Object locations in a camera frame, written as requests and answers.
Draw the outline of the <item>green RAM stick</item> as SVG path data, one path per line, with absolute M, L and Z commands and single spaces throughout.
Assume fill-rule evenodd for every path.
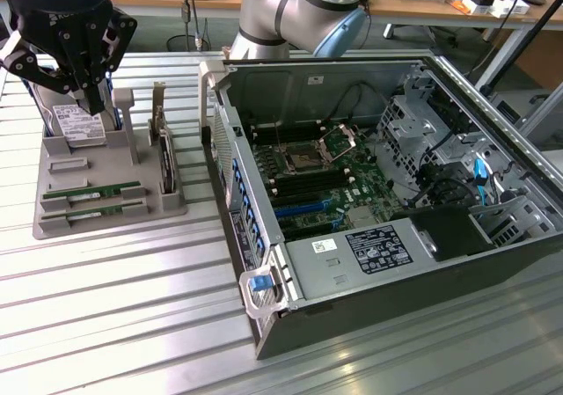
M 68 201 L 84 201 L 113 198 L 120 196 L 123 189 L 139 187 L 140 185 L 141 183 L 139 181 L 130 181 L 106 186 L 81 187 L 46 193 L 42 195 L 42 199 L 52 200 L 56 198 L 67 198 Z
M 63 218 L 66 219 L 67 221 L 72 222 L 72 221 L 101 217 L 101 216 L 121 215 L 124 213 L 126 208 L 144 208 L 144 207 L 145 205 L 142 202 L 135 201 L 135 202 L 109 205 L 109 206 L 98 207 L 98 208 L 88 208 L 78 211 L 45 214 L 41 217 L 41 219 L 48 220 L 48 219 Z

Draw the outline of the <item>grey plastic parts rack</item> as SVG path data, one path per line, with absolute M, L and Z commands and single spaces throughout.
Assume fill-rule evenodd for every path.
M 135 129 L 131 119 L 133 92 L 112 89 L 113 106 L 119 111 L 121 129 L 106 134 L 105 145 L 71 149 L 62 136 L 41 137 L 33 236 L 58 238 L 82 232 L 120 227 L 186 213 L 185 197 L 176 160 L 176 191 L 164 194 L 160 159 L 155 145 L 150 145 L 149 121 Z M 139 187 L 123 189 L 113 198 L 68 201 L 67 198 L 43 200 L 50 192 L 139 181 Z M 42 220 L 45 214 L 78 211 L 140 201 L 144 208 L 126 208 L 115 216 L 101 216 L 77 221 Z

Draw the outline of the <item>black graphics card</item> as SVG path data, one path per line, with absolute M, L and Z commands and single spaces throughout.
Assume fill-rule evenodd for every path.
M 152 90 L 152 111 L 149 121 L 150 145 L 157 147 L 164 194 L 173 194 L 176 191 L 176 160 L 172 134 L 168 128 L 165 110 L 165 84 L 155 82 Z

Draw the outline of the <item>metal socket cover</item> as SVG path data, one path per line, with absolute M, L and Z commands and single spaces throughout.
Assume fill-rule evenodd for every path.
M 318 140 L 321 155 L 328 163 L 333 163 L 356 147 L 355 132 L 341 123 Z

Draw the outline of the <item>blue expansion slot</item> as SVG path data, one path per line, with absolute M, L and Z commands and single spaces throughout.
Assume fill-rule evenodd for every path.
M 285 218 L 292 216 L 307 215 L 312 213 L 324 212 L 331 205 L 331 199 L 326 199 L 322 201 L 316 201 L 312 203 L 305 203 L 295 206 L 287 206 L 283 208 L 277 208 L 274 214 L 277 218 Z

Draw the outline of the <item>green motherboard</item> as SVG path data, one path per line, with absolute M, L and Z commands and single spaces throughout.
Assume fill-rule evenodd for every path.
M 289 143 L 311 142 L 315 143 L 320 153 L 318 140 L 341 123 L 318 121 L 316 124 L 320 126 L 321 135 L 318 135 L 316 138 L 305 137 L 304 135 L 281 135 L 281 146 Z M 282 154 L 278 150 L 276 135 L 250 135 L 252 154 L 257 163 L 260 177 L 264 183 L 273 211 L 287 206 L 326 199 L 332 200 L 330 207 L 324 212 L 285 218 L 276 217 L 280 228 L 282 223 L 316 224 L 332 222 L 332 232 L 352 230 L 355 228 L 351 227 L 351 223 L 347 218 L 347 212 L 351 208 L 369 206 L 377 223 L 388 221 L 395 212 L 401 210 L 402 203 L 393 191 L 393 184 L 384 176 L 377 164 L 374 143 L 368 142 L 358 127 L 349 127 L 355 132 L 356 147 L 333 163 L 328 163 L 323 158 L 325 167 L 317 170 L 343 169 L 347 174 L 349 184 L 346 187 L 333 190 L 281 197 L 274 196 L 271 193 L 270 188 L 272 184 L 268 180 L 293 174 L 286 174 L 284 172 Z

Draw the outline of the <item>cluttered wooden desk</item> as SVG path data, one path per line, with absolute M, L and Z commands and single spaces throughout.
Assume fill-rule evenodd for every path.
M 491 34 L 491 30 L 497 29 L 502 21 L 502 19 L 488 14 L 486 16 L 465 15 L 449 3 L 430 0 L 369 0 L 369 4 L 369 11 L 374 24 L 476 27 L 484 28 L 488 34 Z M 499 51 L 494 58 L 489 59 L 490 62 L 479 77 L 477 86 L 490 82 L 493 75 L 499 72 L 502 66 L 507 64 L 509 56 L 524 41 L 526 34 L 547 11 L 546 6 L 549 7 L 549 4 L 539 7 L 532 6 L 526 15 L 511 14 L 497 36 L 502 36 L 507 30 L 512 33 L 504 41 L 501 41 L 503 44 L 499 47 Z M 543 28 L 543 31 L 547 30 L 563 32 L 563 8 L 558 8 L 552 15 L 549 22 Z

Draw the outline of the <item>silver chipset heatsink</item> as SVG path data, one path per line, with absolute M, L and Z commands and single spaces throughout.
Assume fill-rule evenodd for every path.
M 347 212 L 347 218 L 352 228 L 362 228 L 377 224 L 377 220 L 371 212 L 369 206 L 359 206 L 351 208 Z

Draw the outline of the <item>black plastic air shroud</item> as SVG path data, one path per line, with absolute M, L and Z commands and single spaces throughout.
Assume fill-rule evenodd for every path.
M 436 261 L 471 256 L 495 248 L 467 207 L 427 206 L 399 211 L 391 216 L 391 220 L 404 218 L 411 220 Z

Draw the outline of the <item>white flat box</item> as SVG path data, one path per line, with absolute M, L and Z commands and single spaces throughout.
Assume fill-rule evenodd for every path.
M 496 18 L 504 18 L 510 12 L 515 15 L 526 15 L 530 6 L 522 0 L 462 0 L 465 13 L 469 15 L 491 14 Z

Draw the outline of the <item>open grey PC case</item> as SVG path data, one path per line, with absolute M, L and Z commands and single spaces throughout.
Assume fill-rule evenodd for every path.
M 427 150 L 440 160 L 420 165 L 414 188 L 389 179 L 399 211 L 441 205 L 470 211 L 524 195 L 557 231 L 471 256 L 433 258 L 435 267 L 415 276 L 306 300 L 287 251 L 294 241 L 282 234 L 252 154 L 250 126 L 346 123 L 374 143 L 376 154 L 377 125 L 391 97 L 409 77 L 426 73 L 440 86 L 429 103 L 450 132 Z M 200 65 L 199 85 L 204 153 L 259 359 L 500 284 L 563 250 L 563 172 L 439 55 L 212 60 Z M 256 275 L 270 275 L 273 287 L 251 291 L 248 282 Z

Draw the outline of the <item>black tripod pole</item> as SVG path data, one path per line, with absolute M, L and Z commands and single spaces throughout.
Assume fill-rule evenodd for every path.
M 529 44 L 531 44 L 531 42 L 548 24 L 562 4 L 563 0 L 554 0 L 553 3 L 546 9 L 542 17 L 533 26 L 515 30 L 510 34 L 507 41 L 501 47 L 499 53 L 494 57 L 478 82 L 475 84 L 476 89 L 480 93 L 488 97 L 493 92 L 496 85 L 503 79 Z

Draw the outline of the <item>large brown cardboard box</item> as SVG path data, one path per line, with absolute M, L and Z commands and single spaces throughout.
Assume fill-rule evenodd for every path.
M 563 82 L 563 31 L 542 31 L 497 84 L 498 91 L 546 89 Z

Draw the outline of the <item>grey disk bay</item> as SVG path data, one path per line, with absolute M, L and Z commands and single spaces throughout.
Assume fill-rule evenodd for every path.
M 497 247 L 557 231 L 553 221 L 524 195 L 494 205 L 473 206 L 470 213 Z

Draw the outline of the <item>grey aluminium frame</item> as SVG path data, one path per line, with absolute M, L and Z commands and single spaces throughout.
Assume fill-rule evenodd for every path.
M 542 151 L 563 150 L 563 82 L 525 118 L 520 134 Z

